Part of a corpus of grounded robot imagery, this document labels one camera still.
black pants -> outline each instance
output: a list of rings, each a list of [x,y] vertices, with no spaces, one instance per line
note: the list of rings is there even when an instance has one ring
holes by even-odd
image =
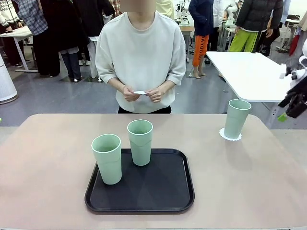
[[[4,52],[8,57],[9,63],[11,65],[16,65],[21,62],[14,39],[12,37],[4,37],[2,39],[4,43]],[[18,44],[24,56],[24,42],[20,41]]]
[[[65,66],[67,68],[68,77],[70,79],[80,79],[81,78],[81,72],[80,72],[80,66],[78,61],[78,54],[61,54],[63,61],[65,63]]]
[[[33,48],[38,72],[42,75],[59,75],[59,52],[53,45],[52,36],[48,29],[33,36]]]
[[[169,106],[169,107],[166,107],[166,108],[154,111],[154,112],[152,112],[150,114],[170,114],[171,112],[172,112],[172,108],[171,108],[171,106]],[[119,107],[118,113],[119,114],[133,114],[132,112],[124,110],[122,107]]]
[[[276,29],[273,29],[273,34],[266,38],[266,32],[263,32],[260,36],[259,42],[256,47],[256,52],[262,53],[264,56],[268,57],[271,51],[271,45],[280,36],[280,28],[283,26],[281,23],[280,26]]]
[[[82,53],[85,55],[85,60],[90,61],[90,53],[87,46],[79,46],[78,60],[83,60]]]
[[[217,40],[219,39],[218,27],[213,29],[213,33],[209,35],[207,51],[217,51]]]

plaid shirt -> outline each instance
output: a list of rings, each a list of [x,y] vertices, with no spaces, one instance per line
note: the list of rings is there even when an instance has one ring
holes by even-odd
[[[15,2],[18,4],[19,17],[24,20],[33,35],[39,35],[48,29],[37,0],[15,0]]]
[[[110,3],[112,4],[112,6],[115,10],[113,18],[121,15],[122,12],[120,12],[120,0],[110,0]]]

red bag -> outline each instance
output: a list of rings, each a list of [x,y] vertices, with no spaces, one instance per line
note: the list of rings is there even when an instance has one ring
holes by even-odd
[[[291,46],[290,46],[290,50],[289,50],[289,55],[291,56],[294,51],[296,50],[296,47],[297,47],[297,43],[298,43],[298,40],[299,40],[299,37],[300,35],[296,35],[294,38],[293,38],[293,41],[291,43]]]

white cylinder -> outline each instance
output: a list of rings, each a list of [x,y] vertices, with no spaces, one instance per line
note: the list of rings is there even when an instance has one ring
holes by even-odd
[[[16,98],[16,88],[0,55],[0,104],[11,102]]]

green plastic cup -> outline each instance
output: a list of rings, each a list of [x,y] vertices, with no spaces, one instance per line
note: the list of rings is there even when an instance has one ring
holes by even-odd
[[[224,134],[231,139],[237,139],[251,109],[251,104],[234,99],[229,101]]]
[[[106,184],[116,184],[121,180],[121,140],[114,134],[104,134],[92,142],[102,180]]]
[[[135,120],[127,126],[132,159],[138,166],[147,165],[150,161],[153,125],[146,120]]]

